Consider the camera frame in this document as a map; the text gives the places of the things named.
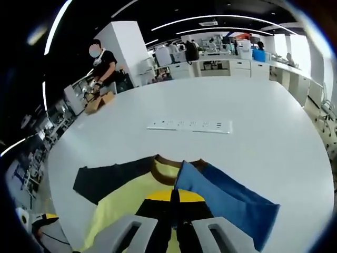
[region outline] folded clothing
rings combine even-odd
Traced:
[[[252,237],[256,250],[263,249],[280,205],[249,190],[211,164],[199,172],[184,161],[174,187],[199,194],[213,216],[224,217]]]

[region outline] white table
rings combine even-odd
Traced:
[[[147,130],[153,119],[233,121],[232,134]],[[55,210],[74,249],[96,206],[73,184],[79,167],[126,163],[160,154],[199,158],[281,205],[266,252],[306,252],[329,220],[333,180],[323,143],[307,114],[279,83],[243,77],[198,77],[118,94],[82,114],[48,157]]]

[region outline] face mask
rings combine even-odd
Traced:
[[[98,50],[89,49],[89,55],[93,58],[98,57],[100,54],[101,52]]]

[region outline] black bag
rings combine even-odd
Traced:
[[[199,59],[199,52],[194,43],[191,43],[189,41],[186,42],[186,60],[189,65],[192,65],[191,61],[195,61]]]

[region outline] cardboard box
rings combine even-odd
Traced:
[[[90,101],[87,105],[84,111],[87,114],[92,114],[97,112],[104,104],[109,103],[109,101],[113,100],[114,98],[114,93],[109,91],[103,96],[99,96],[97,99]]]

